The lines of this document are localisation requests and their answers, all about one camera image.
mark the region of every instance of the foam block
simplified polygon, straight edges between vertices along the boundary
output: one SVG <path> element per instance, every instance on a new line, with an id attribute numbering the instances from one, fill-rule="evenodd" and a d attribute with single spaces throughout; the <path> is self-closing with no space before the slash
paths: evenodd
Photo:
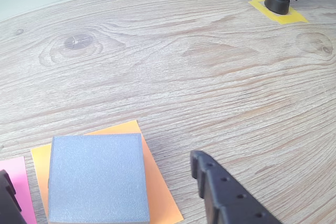
<path id="1" fill-rule="evenodd" d="M 48 208 L 50 224 L 149 223 L 141 134 L 54 137 Z"/>

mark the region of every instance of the orange sticky note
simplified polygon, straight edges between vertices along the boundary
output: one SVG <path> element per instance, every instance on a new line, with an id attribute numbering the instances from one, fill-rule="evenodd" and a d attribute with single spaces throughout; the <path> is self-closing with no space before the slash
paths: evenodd
<path id="1" fill-rule="evenodd" d="M 88 135 L 141 133 L 137 121 L 119 124 Z M 142 136 L 143 158 L 151 224 L 174 224 L 183 220 L 182 214 L 165 183 L 158 166 Z M 48 178 L 51 144 L 31 149 L 43 207 L 48 216 Z"/>

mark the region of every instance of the wood knot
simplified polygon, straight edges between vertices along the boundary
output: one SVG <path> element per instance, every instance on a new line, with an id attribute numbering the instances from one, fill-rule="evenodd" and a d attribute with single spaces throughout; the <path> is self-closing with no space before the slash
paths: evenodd
<path id="1" fill-rule="evenodd" d="M 66 39 L 64 46 L 70 50 L 78 50 L 88 47 L 92 44 L 93 37 L 87 34 L 78 34 Z"/>
<path id="2" fill-rule="evenodd" d="M 301 33 L 296 43 L 301 50 L 321 56 L 331 56 L 334 50 L 331 40 L 321 33 Z"/>
<path id="3" fill-rule="evenodd" d="M 18 29 L 15 34 L 16 35 L 20 35 L 20 34 L 23 34 L 24 30 L 23 29 Z"/>

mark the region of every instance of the sticky note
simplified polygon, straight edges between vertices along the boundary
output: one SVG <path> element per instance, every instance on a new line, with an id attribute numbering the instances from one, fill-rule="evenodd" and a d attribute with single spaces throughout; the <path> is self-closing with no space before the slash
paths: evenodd
<path id="1" fill-rule="evenodd" d="M 21 207 L 21 214 L 27 224 L 36 224 L 36 218 L 30 196 L 26 164 L 24 157 L 0 161 L 0 170 L 6 170 L 15 188 L 15 198 Z"/>
<path id="2" fill-rule="evenodd" d="M 91 135 L 141 133 L 136 121 L 112 126 L 89 133 Z M 170 193 L 160 170 L 142 136 L 142 150 L 146 174 L 150 224 L 174 224 L 183 220 L 182 214 Z M 43 206 L 48 216 L 48 178 L 51 144 L 31 150 Z"/>

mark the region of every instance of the hole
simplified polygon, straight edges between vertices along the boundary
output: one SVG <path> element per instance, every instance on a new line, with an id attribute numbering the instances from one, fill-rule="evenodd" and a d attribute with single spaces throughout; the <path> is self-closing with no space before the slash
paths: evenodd
<path id="1" fill-rule="evenodd" d="M 70 50 L 83 49 L 93 42 L 93 37 L 87 34 L 77 34 L 66 39 L 64 46 Z"/>
<path id="2" fill-rule="evenodd" d="M 245 199 L 246 195 L 245 194 L 239 194 L 239 195 L 237 195 L 237 198 L 238 199 Z"/>
<path id="3" fill-rule="evenodd" d="M 256 213 L 256 217 L 258 217 L 258 218 L 262 218 L 264 216 L 265 216 L 264 212 L 258 212 L 258 213 Z"/>
<path id="4" fill-rule="evenodd" d="M 23 34 L 23 32 L 24 32 L 23 29 L 18 29 L 15 34 L 20 35 L 20 34 Z"/>

